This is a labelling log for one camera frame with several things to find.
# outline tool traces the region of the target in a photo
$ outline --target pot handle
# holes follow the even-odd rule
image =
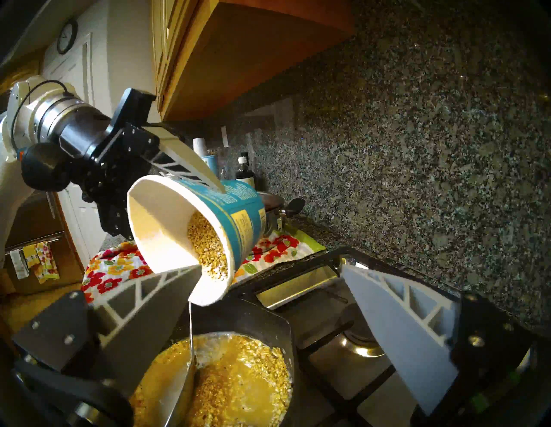
[[[302,210],[305,204],[306,204],[306,200],[304,199],[301,199],[301,198],[293,199],[289,202],[287,206],[285,206],[285,208],[279,211],[279,215],[282,217],[291,218],[296,214],[298,214]]]

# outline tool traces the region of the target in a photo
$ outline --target blue cup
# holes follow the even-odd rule
[[[215,177],[218,178],[218,163],[216,161],[216,156],[205,156],[201,157],[203,162],[205,162]]]

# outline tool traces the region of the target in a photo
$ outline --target floral kitchen towel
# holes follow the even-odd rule
[[[88,303],[119,284],[151,274],[152,270],[143,259],[136,243],[124,242],[98,253],[90,260],[84,273],[81,291]]]
[[[27,266],[32,270],[42,284],[48,279],[59,279],[60,274],[57,271],[56,262],[53,259],[52,251],[46,243],[37,243],[23,248],[23,255]]]
[[[286,225],[283,233],[274,231],[269,237],[260,239],[235,273],[232,285],[281,262],[296,261],[323,250],[325,246],[308,234]]]

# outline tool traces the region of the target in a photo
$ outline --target metal pan lid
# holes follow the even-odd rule
[[[264,203],[264,209],[266,210],[266,212],[279,208],[285,203],[285,199],[281,196],[278,196],[277,194],[258,191],[258,195],[262,199],[262,203]]]

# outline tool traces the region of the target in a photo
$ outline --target white container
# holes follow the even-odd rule
[[[248,185],[223,181],[225,193],[200,183],[149,175],[137,180],[127,195],[130,227],[136,244],[154,273],[199,264],[187,237],[191,216],[199,211],[210,222],[224,248],[228,276],[203,274],[189,301],[206,306],[228,291],[242,260],[266,224],[264,205]]]
[[[207,145],[205,144],[204,138],[194,138],[193,139],[193,151],[196,152],[199,157],[203,158],[207,153]]]

